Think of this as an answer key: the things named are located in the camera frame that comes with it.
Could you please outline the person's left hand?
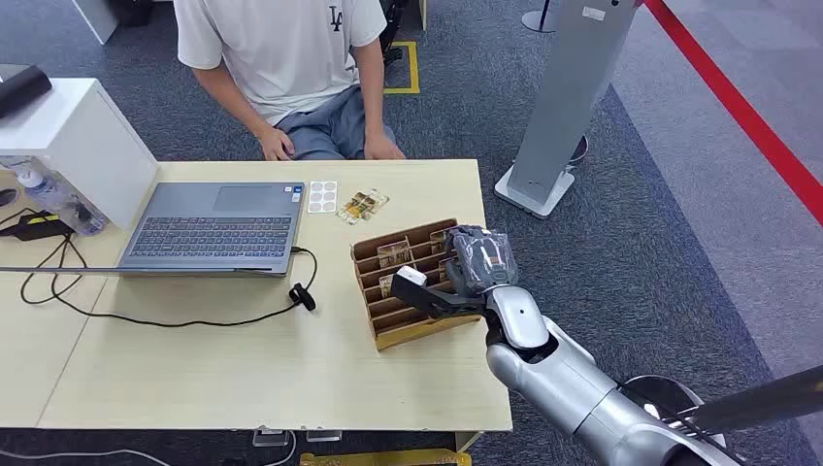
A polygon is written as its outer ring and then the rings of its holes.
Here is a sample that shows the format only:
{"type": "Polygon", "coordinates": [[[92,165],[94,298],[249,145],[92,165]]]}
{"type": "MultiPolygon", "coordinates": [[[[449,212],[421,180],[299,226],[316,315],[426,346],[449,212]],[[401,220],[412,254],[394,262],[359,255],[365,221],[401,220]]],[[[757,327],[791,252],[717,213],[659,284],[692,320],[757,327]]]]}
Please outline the person's left hand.
{"type": "Polygon", "coordinates": [[[380,131],[365,135],[364,158],[366,160],[402,160],[405,159],[405,155],[391,138],[380,131]]]}

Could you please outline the person's right hand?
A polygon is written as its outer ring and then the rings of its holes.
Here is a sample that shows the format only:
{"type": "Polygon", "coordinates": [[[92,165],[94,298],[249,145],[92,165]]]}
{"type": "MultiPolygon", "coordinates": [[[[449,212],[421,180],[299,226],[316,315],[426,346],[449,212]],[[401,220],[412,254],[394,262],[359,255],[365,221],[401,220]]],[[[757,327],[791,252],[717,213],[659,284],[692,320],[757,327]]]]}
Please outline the person's right hand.
{"type": "Polygon", "coordinates": [[[267,161],[289,161],[295,155],[295,149],[289,137],[275,127],[263,128],[256,139],[267,161]]]}

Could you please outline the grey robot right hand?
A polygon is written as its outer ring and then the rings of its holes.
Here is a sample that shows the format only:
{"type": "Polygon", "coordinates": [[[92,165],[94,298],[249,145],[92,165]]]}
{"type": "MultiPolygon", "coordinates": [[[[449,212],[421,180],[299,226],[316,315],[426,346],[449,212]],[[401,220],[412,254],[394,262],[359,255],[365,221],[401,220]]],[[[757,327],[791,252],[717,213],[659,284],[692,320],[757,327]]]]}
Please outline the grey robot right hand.
{"type": "Polygon", "coordinates": [[[507,233],[457,225],[446,231],[444,249],[456,253],[446,263],[445,273],[460,296],[476,297],[494,286],[518,284],[518,267],[507,233]]]}

